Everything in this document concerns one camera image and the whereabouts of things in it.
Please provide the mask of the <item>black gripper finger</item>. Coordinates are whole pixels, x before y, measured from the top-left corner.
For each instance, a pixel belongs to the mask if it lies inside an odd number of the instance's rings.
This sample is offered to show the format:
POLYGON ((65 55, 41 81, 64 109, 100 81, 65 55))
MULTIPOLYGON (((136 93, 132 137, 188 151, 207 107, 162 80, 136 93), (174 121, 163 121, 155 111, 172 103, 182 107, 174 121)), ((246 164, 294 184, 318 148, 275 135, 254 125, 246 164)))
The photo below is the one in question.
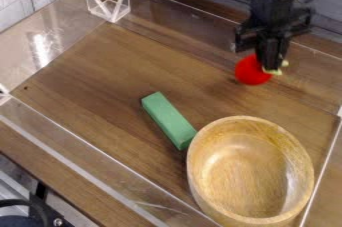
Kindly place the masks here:
POLYGON ((282 67, 288 45, 290 37, 287 35, 271 36, 267 33, 256 35, 256 59, 266 71, 278 71, 282 67))

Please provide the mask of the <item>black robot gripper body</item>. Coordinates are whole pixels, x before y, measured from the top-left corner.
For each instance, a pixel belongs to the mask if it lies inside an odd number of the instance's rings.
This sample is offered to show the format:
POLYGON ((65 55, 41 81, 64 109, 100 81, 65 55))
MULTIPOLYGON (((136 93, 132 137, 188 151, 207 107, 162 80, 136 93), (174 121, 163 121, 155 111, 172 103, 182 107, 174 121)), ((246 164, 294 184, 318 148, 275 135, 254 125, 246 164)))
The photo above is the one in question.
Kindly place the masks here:
POLYGON ((263 22, 254 14, 234 29, 234 52, 239 53, 256 47, 258 35, 264 33, 271 37, 287 35, 290 38, 311 31, 314 9, 294 8, 288 18, 272 22, 263 22))

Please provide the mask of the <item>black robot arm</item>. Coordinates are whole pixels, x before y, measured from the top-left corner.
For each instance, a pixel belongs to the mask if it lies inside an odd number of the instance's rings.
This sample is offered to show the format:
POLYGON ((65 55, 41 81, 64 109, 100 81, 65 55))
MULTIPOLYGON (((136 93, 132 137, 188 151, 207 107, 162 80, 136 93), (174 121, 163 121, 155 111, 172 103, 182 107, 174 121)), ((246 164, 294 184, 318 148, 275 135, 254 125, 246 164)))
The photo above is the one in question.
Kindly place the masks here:
POLYGON ((262 71, 279 75, 288 65, 291 39, 311 31, 314 0, 250 0, 250 16, 234 31, 234 51, 254 48, 262 71))

